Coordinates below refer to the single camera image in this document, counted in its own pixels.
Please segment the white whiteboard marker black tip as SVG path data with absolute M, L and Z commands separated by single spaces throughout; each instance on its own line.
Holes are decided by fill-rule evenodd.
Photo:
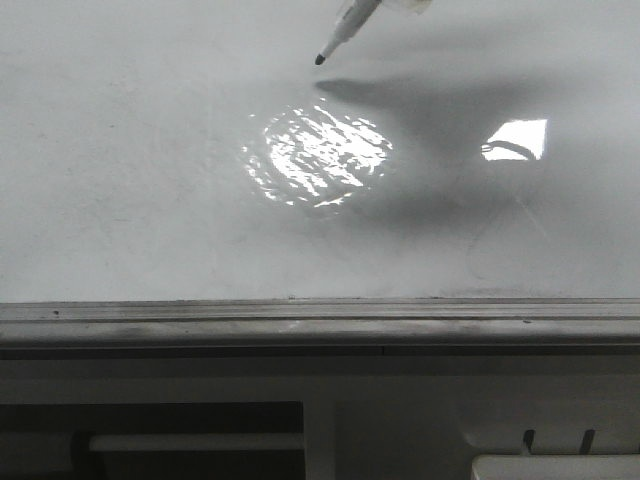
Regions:
M 335 28 L 317 54 L 314 64 L 322 65 L 342 44 L 354 37 L 380 5 L 378 0 L 347 1 L 346 10 L 338 16 Z

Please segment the red magnet taped to marker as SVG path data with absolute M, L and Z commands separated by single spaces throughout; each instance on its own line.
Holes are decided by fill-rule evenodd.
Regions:
M 387 0 L 391 8 L 411 14 L 422 14 L 432 4 L 432 0 Z

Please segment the white whiteboard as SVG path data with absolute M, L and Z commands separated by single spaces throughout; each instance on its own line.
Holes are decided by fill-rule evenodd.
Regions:
M 639 5 L 5 1 L 1 298 L 635 297 Z

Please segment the grey aluminium whiteboard tray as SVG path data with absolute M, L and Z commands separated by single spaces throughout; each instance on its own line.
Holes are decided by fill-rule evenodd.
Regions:
M 3 357 L 635 350 L 633 298 L 5 303 Z

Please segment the white box lower right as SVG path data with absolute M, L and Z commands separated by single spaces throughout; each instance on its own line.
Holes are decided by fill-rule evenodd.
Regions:
M 638 479 L 639 455 L 482 455 L 471 479 Z

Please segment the black hook left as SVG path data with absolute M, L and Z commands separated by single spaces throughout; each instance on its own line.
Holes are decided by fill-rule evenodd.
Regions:
M 524 432 L 522 437 L 522 447 L 521 454 L 522 455 L 531 455 L 532 447 L 535 440 L 536 431 L 534 429 L 528 429 Z

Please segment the black hook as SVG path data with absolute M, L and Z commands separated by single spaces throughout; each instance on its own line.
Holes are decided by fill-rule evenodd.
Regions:
M 528 429 L 524 432 L 522 437 L 522 447 L 521 454 L 522 455 L 531 455 L 532 447 L 535 440 L 536 431 L 534 429 Z
M 581 444 L 579 447 L 579 454 L 584 456 L 584 455 L 589 455 L 592 449 L 592 445 L 594 442 L 594 438 L 595 438 L 595 434 L 596 431 L 594 429 L 587 429 L 584 431 L 584 434 L 582 436 L 582 440 L 581 440 Z

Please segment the black hook right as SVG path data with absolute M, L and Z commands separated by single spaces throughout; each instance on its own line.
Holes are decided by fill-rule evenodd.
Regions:
M 584 455 L 589 455 L 592 449 L 592 445 L 594 442 L 594 438 L 595 438 L 595 434 L 596 431 L 594 429 L 587 429 L 584 431 L 584 434 L 582 436 L 582 440 L 581 440 L 581 444 L 579 447 L 579 454 L 584 456 Z

